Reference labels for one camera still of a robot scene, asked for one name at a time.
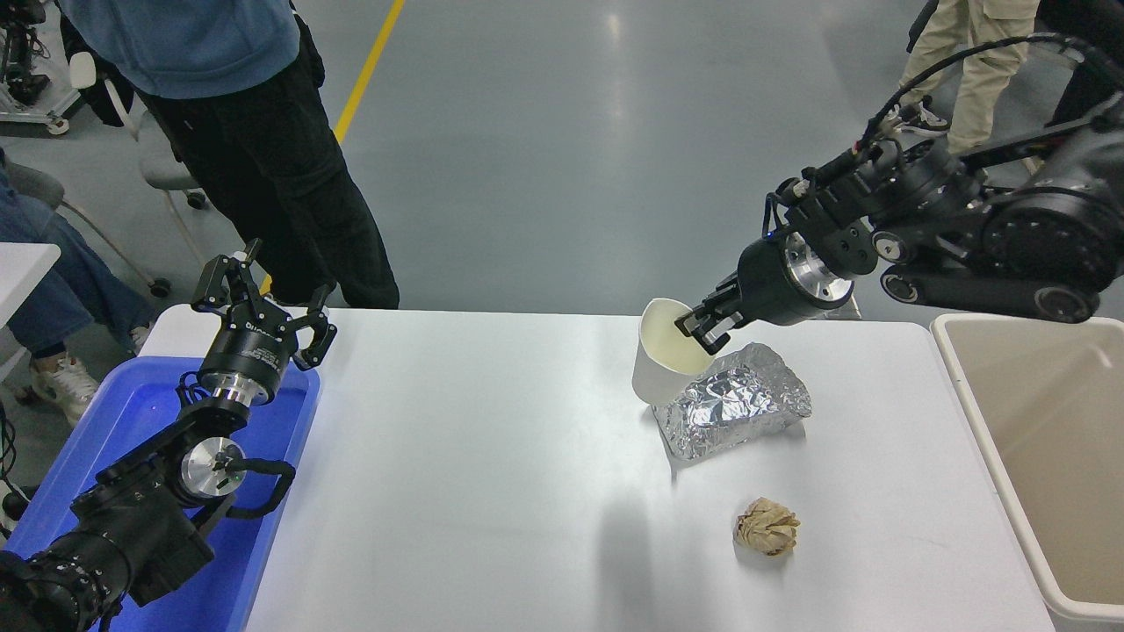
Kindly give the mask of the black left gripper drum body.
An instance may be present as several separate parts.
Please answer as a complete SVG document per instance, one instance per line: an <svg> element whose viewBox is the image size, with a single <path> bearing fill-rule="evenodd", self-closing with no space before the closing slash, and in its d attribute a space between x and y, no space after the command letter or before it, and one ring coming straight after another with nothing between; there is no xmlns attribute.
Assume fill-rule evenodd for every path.
<svg viewBox="0 0 1124 632"><path fill-rule="evenodd" d="M200 383L217 391L226 377L239 377L259 392L277 392L294 352L292 332L268 333L250 323L221 327L200 367Z"/></svg>

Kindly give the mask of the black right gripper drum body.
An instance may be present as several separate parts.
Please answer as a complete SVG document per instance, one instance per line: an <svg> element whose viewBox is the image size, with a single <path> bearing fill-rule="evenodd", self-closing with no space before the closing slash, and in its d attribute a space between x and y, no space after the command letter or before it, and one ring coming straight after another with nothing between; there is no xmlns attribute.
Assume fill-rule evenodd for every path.
<svg viewBox="0 0 1124 632"><path fill-rule="evenodd" d="M783 249L772 241L756 241L744 249L736 268L742 320L765 320L790 327L831 312L832 303L812 297L795 283L785 261Z"/></svg>

